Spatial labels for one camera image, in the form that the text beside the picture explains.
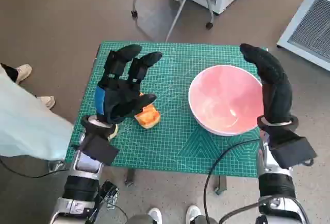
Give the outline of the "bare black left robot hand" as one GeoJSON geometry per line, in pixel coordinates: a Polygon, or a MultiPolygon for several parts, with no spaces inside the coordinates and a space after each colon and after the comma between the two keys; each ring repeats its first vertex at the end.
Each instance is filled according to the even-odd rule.
{"type": "Polygon", "coordinates": [[[137,58],[141,50],[142,46],[131,44],[109,52],[94,95],[98,121],[119,124],[156,100],[155,94],[140,94],[140,85],[162,53],[156,51],[137,58]]]}

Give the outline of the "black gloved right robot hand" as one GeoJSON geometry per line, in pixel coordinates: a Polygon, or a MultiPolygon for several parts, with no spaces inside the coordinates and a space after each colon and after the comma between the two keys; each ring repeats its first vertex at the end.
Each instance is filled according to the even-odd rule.
{"type": "Polygon", "coordinates": [[[292,87],[280,61],[268,51],[246,43],[240,45],[245,61],[257,67],[262,82],[263,115],[271,124],[291,121],[292,87]]]}

